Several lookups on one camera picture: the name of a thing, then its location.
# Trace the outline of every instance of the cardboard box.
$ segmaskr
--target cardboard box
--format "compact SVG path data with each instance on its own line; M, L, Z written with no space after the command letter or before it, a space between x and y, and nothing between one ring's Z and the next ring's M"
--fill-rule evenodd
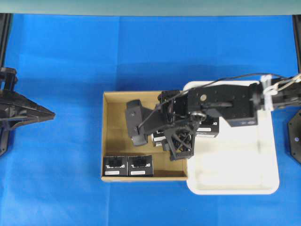
M160 91L105 92L103 94L102 163L104 156L152 155L153 177L109 177L103 181L184 181L187 180L187 160L169 160L169 152L154 147L149 136L148 144L135 147L127 135L126 103L140 99L144 107L153 109Z
M196 137L216 137L220 131L219 118L207 118L200 122Z
M128 157L128 175L130 177L152 177L154 168L151 155L138 155Z
M128 176L127 156L107 156L103 158L105 176Z

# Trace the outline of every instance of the white label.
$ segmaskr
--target white label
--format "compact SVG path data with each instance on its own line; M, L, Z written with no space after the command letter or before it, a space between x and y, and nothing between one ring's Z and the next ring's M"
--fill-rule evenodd
M119 171L105 171L104 174L107 175L119 175Z
M211 132L211 128L198 128L198 132Z
M131 172L131 175L144 175L145 174L145 171L132 171Z
M154 137L154 138L153 138L153 140L154 140L155 142L162 141L162 140L164 140L164 139L166 139L166 137Z
M215 135L209 135L209 134L197 134L197 137L214 137Z

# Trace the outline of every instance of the black metal frame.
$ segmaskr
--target black metal frame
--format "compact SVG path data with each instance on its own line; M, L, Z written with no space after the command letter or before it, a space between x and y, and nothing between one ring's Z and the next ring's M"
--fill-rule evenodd
M301 15L293 15L293 32L296 45L297 63L301 73Z
M0 14L0 67L4 66L11 18L12 14L10 13Z

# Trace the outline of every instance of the blue surface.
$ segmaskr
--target blue surface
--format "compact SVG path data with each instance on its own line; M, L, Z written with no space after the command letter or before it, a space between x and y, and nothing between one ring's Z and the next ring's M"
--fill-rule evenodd
M272 195L197 196L185 182L99 179L103 91L295 75L290 16L15 15L6 66L18 71L16 91L56 118L18 128L0 159L1 226L301 225L301 166L286 154L296 108L273 113L280 187Z

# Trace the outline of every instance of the screw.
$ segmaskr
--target screw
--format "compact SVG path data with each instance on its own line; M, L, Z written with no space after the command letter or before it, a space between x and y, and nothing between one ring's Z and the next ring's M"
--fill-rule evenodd
M199 98L201 101L205 101L207 99L207 95L203 94L201 95L201 97Z

